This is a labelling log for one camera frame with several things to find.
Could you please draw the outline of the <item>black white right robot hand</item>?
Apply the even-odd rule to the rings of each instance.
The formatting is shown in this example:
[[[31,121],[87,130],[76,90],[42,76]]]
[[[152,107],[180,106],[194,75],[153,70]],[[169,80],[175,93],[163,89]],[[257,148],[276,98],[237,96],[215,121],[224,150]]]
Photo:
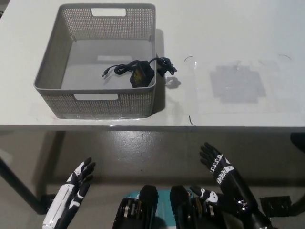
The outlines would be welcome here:
[[[192,185],[190,190],[220,210],[245,215],[258,210],[258,203],[237,169],[215,147],[205,142],[200,151],[201,163],[212,173],[221,193]]]

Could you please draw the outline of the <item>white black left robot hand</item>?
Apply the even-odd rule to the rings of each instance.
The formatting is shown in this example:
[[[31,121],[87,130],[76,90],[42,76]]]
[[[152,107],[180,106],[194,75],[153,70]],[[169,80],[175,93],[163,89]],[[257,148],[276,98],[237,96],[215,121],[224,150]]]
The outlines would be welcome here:
[[[90,188],[95,165],[89,157],[74,169],[53,199],[42,229],[66,229],[69,226]]]

